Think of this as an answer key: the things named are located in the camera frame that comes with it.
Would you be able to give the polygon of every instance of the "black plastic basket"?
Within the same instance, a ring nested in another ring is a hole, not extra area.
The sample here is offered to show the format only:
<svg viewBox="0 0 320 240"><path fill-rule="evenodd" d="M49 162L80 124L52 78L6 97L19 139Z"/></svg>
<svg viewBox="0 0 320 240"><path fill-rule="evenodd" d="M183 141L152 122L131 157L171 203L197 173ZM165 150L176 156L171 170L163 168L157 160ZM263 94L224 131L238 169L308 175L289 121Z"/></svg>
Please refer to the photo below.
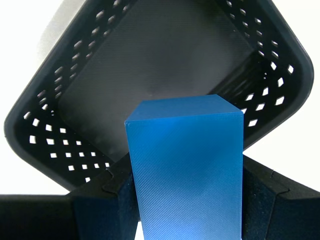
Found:
<svg viewBox="0 0 320 240"><path fill-rule="evenodd" d="M124 120L142 100L218 94L245 113L248 148L303 105L313 79L271 0L87 0L5 135L74 190L127 154Z"/></svg>

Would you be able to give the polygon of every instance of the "white background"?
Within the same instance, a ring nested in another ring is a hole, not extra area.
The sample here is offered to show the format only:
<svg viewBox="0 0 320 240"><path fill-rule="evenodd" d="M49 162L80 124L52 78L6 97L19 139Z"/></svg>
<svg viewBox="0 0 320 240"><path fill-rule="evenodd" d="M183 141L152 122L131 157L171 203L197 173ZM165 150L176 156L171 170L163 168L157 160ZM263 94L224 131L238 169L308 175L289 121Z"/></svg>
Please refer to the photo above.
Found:
<svg viewBox="0 0 320 240"><path fill-rule="evenodd" d="M84 0L0 2L0 123ZM315 71L311 95L289 120L245 154L320 192L320 34L317 0L274 0L309 54ZM11 150L0 132L0 194L64 195L68 191ZM143 239L141 226L136 239Z"/></svg>

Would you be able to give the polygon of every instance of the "blue block top face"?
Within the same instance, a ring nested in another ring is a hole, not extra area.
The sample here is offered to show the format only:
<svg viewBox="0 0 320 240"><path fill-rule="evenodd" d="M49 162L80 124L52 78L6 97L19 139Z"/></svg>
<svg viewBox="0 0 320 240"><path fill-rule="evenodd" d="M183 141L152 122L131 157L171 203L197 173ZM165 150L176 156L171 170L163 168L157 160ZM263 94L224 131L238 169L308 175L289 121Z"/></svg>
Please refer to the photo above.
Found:
<svg viewBox="0 0 320 240"><path fill-rule="evenodd" d="M143 101L126 122L229 113L243 114L218 95L180 97Z"/></svg>

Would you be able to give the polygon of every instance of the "basket bottom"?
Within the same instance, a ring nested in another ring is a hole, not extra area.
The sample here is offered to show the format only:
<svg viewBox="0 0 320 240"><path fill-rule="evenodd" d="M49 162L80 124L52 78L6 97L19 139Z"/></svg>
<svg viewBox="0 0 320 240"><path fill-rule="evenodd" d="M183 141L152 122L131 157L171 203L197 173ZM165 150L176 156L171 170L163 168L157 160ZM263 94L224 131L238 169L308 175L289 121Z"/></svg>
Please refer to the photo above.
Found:
<svg viewBox="0 0 320 240"><path fill-rule="evenodd" d="M139 0L63 94L59 113L117 161L128 152L124 121L141 101L214 93L252 52L213 1Z"/></svg>

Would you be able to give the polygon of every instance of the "blue block side face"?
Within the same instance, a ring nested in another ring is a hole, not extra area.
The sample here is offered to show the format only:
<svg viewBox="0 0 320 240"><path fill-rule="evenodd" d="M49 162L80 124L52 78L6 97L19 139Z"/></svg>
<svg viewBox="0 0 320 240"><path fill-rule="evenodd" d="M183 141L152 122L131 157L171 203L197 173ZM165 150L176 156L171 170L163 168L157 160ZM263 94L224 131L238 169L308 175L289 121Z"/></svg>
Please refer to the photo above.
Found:
<svg viewBox="0 0 320 240"><path fill-rule="evenodd" d="M241 111L125 127L145 240L241 239Z"/></svg>
<svg viewBox="0 0 320 240"><path fill-rule="evenodd" d="M240 110L218 95L191 96L143 101L127 121L234 112L240 112Z"/></svg>

